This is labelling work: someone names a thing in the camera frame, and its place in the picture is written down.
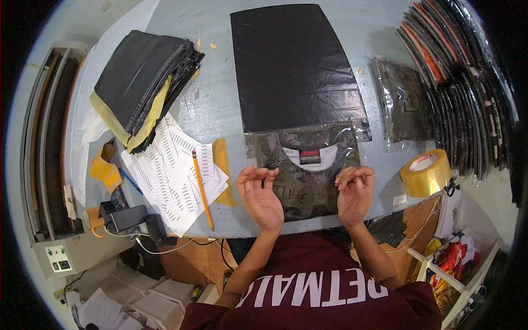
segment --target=camouflage t-shirt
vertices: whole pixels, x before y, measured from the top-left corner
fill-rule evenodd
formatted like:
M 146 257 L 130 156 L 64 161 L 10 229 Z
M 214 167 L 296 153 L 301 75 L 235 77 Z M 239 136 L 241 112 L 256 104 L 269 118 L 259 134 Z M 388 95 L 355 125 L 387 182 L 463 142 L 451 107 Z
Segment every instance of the camouflage t-shirt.
M 273 190 L 284 208 L 285 221 L 337 214 L 335 176 L 344 167 L 358 166 L 359 157 L 354 132 L 339 125 L 253 134 L 260 167 L 280 168 Z M 320 149 L 337 145 L 330 167 L 308 171 L 294 164 L 282 148 L 299 151 L 300 164 L 320 162 Z

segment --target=gray work table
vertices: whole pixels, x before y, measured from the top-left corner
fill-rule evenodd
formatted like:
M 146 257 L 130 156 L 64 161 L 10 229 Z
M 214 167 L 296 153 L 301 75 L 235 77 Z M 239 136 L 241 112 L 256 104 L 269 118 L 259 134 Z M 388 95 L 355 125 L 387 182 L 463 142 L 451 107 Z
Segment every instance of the gray work table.
M 230 13 L 270 5 L 305 3 L 295 1 L 192 1 L 161 0 L 146 32 L 187 38 L 196 43 L 201 38 L 201 51 L 205 53 L 200 74 L 191 80 L 174 102 L 170 113 L 184 132 L 201 143 L 212 143 L 225 138 L 231 179 L 251 162 L 246 158 L 242 120 L 234 70 Z M 380 104 L 375 94 L 374 81 L 367 66 L 367 57 L 384 55 L 412 63 L 397 38 L 392 26 L 403 17 L 408 2 L 394 0 L 369 1 L 314 1 L 318 3 L 339 38 L 357 78 L 361 96 L 369 119 L 372 141 L 360 143 L 361 164 L 375 170 L 375 188 L 367 219 L 378 218 L 405 209 L 424 199 L 407 196 L 407 201 L 393 206 L 393 198 L 404 195 L 405 188 L 399 176 L 400 168 L 413 157 L 424 152 L 425 144 L 414 148 L 394 150 L 387 148 L 383 137 Z M 216 45 L 211 49 L 210 43 Z M 106 132 L 90 144 L 89 161 L 111 137 Z M 147 204 L 146 200 L 125 181 L 123 189 L 129 204 Z M 202 213 L 186 235 L 207 237 L 254 237 L 258 226 L 249 219 L 238 194 L 234 191 L 237 206 L 213 203 L 210 206 L 215 231 L 211 232 Z M 86 207 L 97 206 L 109 200 L 102 183 L 86 180 Z M 286 222 L 282 233 L 298 233 L 340 225 L 337 216 Z

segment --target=stack of packaged shirts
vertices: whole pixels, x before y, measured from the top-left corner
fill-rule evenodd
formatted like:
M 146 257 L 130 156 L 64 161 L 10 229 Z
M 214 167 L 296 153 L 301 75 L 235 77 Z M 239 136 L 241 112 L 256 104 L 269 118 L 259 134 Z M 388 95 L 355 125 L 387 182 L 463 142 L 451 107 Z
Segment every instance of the stack of packaged shirts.
M 131 31 L 117 46 L 90 101 L 128 153 L 140 153 L 199 67 L 188 39 Z
M 412 3 L 397 34 L 427 86 L 437 147 L 457 176 L 510 165 L 517 115 L 489 37 L 465 0 Z

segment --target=pencil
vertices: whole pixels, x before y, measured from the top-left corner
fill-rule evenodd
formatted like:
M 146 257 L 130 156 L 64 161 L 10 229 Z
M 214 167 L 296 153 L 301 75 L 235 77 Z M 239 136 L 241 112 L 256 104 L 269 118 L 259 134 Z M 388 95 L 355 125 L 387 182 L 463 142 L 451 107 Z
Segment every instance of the pencil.
M 209 206 L 207 204 L 207 199 L 205 198 L 205 191 L 203 190 L 202 178 L 200 177 L 200 169 L 198 168 L 198 159 L 196 159 L 196 151 L 193 150 L 193 162 L 194 169 L 196 171 L 196 178 L 198 179 L 198 187 L 200 187 L 200 195 L 202 195 L 203 207 L 205 209 L 205 215 L 207 215 L 207 221 L 209 221 L 209 227 L 214 231 L 213 220 L 211 219 L 211 214 L 209 213 Z

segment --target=maroon t-shirt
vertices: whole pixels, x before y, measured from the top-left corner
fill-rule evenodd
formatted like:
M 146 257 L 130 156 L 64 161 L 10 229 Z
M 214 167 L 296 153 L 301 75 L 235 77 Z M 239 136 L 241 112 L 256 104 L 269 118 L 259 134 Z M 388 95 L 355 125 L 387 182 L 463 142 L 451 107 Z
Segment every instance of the maroon t-shirt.
M 350 255 L 304 233 L 280 237 L 262 277 L 233 309 L 192 303 L 181 329 L 440 329 L 425 282 L 389 290 Z

